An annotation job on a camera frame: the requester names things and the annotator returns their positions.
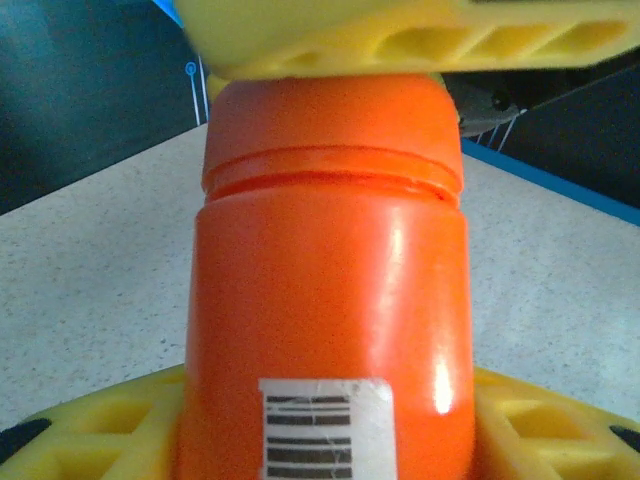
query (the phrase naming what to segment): table surface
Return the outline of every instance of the table surface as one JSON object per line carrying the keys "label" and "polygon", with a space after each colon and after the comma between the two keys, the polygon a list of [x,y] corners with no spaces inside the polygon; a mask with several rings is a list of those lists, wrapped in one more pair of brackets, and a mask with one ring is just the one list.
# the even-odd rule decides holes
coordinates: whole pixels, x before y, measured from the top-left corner
{"label": "table surface", "polygon": [[[0,217],[0,428],[183,361],[204,137]],[[640,418],[640,229],[465,167],[476,364]]]}

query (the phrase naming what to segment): hole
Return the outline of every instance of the hole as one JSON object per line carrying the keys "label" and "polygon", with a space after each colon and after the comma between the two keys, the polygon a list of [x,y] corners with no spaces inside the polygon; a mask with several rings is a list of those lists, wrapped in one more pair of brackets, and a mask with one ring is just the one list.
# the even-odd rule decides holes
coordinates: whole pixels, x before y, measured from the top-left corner
{"label": "hole", "polygon": [[120,456],[113,448],[74,448],[56,451],[59,474],[56,480],[99,480]]}
{"label": "hole", "polygon": [[297,55],[289,60],[285,60],[282,64],[286,67],[311,68],[320,61],[320,54],[316,52],[307,52]]}
{"label": "hole", "polygon": [[585,438],[582,430],[565,413],[548,406],[511,415],[509,421],[523,438]]}
{"label": "hole", "polygon": [[500,27],[469,52],[469,57],[505,58],[517,55],[548,34],[547,25]]}
{"label": "hole", "polygon": [[391,35],[378,47],[384,60],[442,61],[453,55],[470,33],[466,28],[414,28]]}
{"label": "hole", "polygon": [[0,465],[9,460],[18,450],[28,445],[31,440],[50,426],[51,420],[36,418],[0,432]]}
{"label": "hole", "polygon": [[536,55],[571,55],[587,53],[619,38],[627,30],[622,22],[584,23],[560,35],[540,48]]}
{"label": "hole", "polygon": [[151,410],[150,402],[112,398],[102,402],[80,420],[78,433],[133,433]]}
{"label": "hole", "polygon": [[624,443],[640,453],[640,432],[620,425],[611,425],[609,429]]}
{"label": "hole", "polygon": [[506,112],[511,106],[511,98],[506,92],[496,90],[491,97],[491,105],[499,112]]}

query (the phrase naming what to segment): barcode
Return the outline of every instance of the barcode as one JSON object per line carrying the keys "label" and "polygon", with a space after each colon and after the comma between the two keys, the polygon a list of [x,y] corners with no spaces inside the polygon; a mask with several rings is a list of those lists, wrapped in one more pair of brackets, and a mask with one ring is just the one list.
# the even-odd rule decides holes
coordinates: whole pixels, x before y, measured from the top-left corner
{"label": "barcode", "polygon": [[[389,395],[381,396],[381,388]],[[389,474],[376,478],[395,480],[393,399],[386,383],[265,379],[260,389],[264,400],[265,480],[372,478],[371,466],[367,465],[372,450],[376,450],[378,459],[374,463],[379,464],[380,458],[391,459],[382,468]],[[380,400],[385,398],[388,408],[381,409]],[[367,412],[389,416],[372,419]],[[385,438],[374,441],[372,434]]]}

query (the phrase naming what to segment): blue edge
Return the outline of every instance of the blue edge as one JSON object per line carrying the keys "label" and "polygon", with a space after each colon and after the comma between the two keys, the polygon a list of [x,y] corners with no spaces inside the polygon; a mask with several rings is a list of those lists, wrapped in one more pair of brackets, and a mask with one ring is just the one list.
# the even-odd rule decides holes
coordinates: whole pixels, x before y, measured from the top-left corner
{"label": "blue edge", "polygon": [[462,140],[462,151],[470,157],[477,158],[489,165],[509,172],[516,177],[520,177],[529,182],[540,185],[552,192],[564,195],[576,202],[588,205],[591,208],[600,210],[613,217],[617,217],[632,225],[640,226],[640,209],[625,205],[624,203],[613,200],[609,197],[601,195],[581,187],[575,183],[563,180],[543,170],[527,165],[524,162],[515,160],[506,155],[502,155],[482,145],[478,145],[471,140]]}

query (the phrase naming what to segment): black strip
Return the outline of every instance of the black strip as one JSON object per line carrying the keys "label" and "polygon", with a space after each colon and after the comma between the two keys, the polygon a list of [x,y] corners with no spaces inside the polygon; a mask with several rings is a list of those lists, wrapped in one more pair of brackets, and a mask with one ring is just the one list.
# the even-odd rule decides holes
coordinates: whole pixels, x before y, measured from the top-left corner
{"label": "black strip", "polygon": [[36,418],[0,431],[0,465],[51,426],[48,418]]}
{"label": "black strip", "polygon": [[284,463],[351,463],[351,449],[291,450],[287,448],[268,448],[267,460]]}
{"label": "black strip", "polygon": [[352,478],[350,468],[287,468],[269,467],[268,477],[280,478]]}
{"label": "black strip", "polygon": [[267,425],[351,425],[349,415],[267,415]]}
{"label": "black strip", "polygon": [[349,397],[267,397],[267,403],[349,403]]}
{"label": "black strip", "polygon": [[640,453],[640,432],[631,430],[620,425],[611,425],[609,427],[613,433],[615,433],[620,440],[633,448],[636,452]]}
{"label": "black strip", "polygon": [[337,438],[283,438],[267,437],[267,443],[277,445],[351,445],[347,437]]}
{"label": "black strip", "polygon": [[348,412],[349,407],[273,407],[280,412]]}

